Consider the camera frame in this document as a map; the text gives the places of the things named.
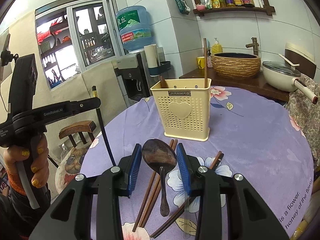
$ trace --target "white pan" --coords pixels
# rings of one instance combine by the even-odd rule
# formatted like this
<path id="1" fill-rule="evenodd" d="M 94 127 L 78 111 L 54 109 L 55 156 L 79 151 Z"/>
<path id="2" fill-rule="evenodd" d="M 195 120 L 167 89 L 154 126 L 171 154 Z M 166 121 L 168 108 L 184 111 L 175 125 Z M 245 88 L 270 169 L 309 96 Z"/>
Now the white pan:
<path id="1" fill-rule="evenodd" d="M 300 64 L 293 64 L 283 55 L 279 54 L 287 63 L 264 61 L 262 71 L 266 81 L 273 87 L 287 92 L 293 92 L 299 89 L 313 103 L 318 102 L 318 97 L 300 81 L 301 73 L 295 67 Z"/>

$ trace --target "wooden mirror frame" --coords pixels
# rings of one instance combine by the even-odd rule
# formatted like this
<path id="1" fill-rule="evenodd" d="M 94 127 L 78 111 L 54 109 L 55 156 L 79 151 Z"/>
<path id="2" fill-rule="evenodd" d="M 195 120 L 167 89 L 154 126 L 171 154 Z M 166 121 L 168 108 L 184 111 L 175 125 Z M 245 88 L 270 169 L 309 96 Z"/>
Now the wooden mirror frame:
<path id="1" fill-rule="evenodd" d="M 199 16 L 204 16 L 207 13 L 213 12 L 225 12 L 225 11 L 256 11 L 256 12 L 265 12 L 267 15 L 272 16 L 273 12 L 276 12 L 276 9 L 273 6 L 270 6 L 269 0 L 263 0 L 264 6 L 261 7 L 245 7 L 245 6 L 236 6 L 236 7 L 224 7 L 224 8 L 212 8 L 206 9 L 202 11 L 198 11 L 197 9 L 193 10 L 194 14 Z M 195 4 L 201 4 L 200 0 L 195 0 Z"/>

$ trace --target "human hand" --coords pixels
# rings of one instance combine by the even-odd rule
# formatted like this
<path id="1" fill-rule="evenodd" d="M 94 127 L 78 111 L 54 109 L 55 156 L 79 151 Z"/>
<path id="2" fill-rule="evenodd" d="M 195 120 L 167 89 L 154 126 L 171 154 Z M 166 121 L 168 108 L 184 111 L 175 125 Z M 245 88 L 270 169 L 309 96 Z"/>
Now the human hand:
<path id="1" fill-rule="evenodd" d="M 49 178 L 49 163 L 48 163 L 48 142 L 44 134 L 41 135 L 41 139 L 37 146 L 39 156 L 33 160 L 31 165 L 31 171 L 34 173 L 31 183 L 34 187 L 41 188 L 45 186 Z M 6 170 L 9 174 L 9 179 L 13 179 L 12 184 L 21 185 L 18 174 L 16 162 L 24 161 L 29 158 L 30 152 L 28 149 L 12 145 L 4 151 L 4 162 Z"/>

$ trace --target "silver screw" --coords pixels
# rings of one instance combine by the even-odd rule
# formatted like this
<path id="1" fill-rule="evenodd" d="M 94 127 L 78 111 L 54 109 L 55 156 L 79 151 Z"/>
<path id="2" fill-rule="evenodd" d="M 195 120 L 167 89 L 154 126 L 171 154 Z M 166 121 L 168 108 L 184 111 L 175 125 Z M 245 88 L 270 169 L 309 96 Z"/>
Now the silver screw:
<path id="1" fill-rule="evenodd" d="M 198 171 L 201 173 L 206 173 L 208 171 L 208 168 L 206 166 L 200 166 L 198 168 Z"/>
<path id="2" fill-rule="evenodd" d="M 119 172 L 120 171 L 120 168 L 118 167 L 118 166 L 113 166 L 112 168 L 111 168 L 111 172 L 112 173 L 117 173 L 117 172 Z"/>
<path id="3" fill-rule="evenodd" d="M 76 176 L 76 181 L 81 181 L 81 180 L 83 180 L 84 179 L 84 175 L 83 174 L 78 174 L 77 176 Z"/>
<path id="4" fill-rule="evenodd" d="M 243 180 L 243 176 L 242 176 L 241 174 L 237 173 L 237 174 L 235 175 L 235 179 L 236 179 L 236 180 Z"/>

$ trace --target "faucet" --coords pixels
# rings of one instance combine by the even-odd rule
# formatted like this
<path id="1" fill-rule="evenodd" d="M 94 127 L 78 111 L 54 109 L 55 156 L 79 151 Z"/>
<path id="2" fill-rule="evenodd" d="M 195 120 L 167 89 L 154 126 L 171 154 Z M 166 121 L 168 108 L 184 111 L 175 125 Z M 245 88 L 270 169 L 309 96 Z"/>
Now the faucet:
<path id="1" fill-rule="evenodd" d="M 252 40 L 252 43 L 247 44 L 246 48 L 253 47 L 253 54 L 258 56 L 258 47 L 259 47 L 258 40 L 257 40 L 257 38 L 254 38 L 254 37 L 252 37 L 251 40 Z"/>

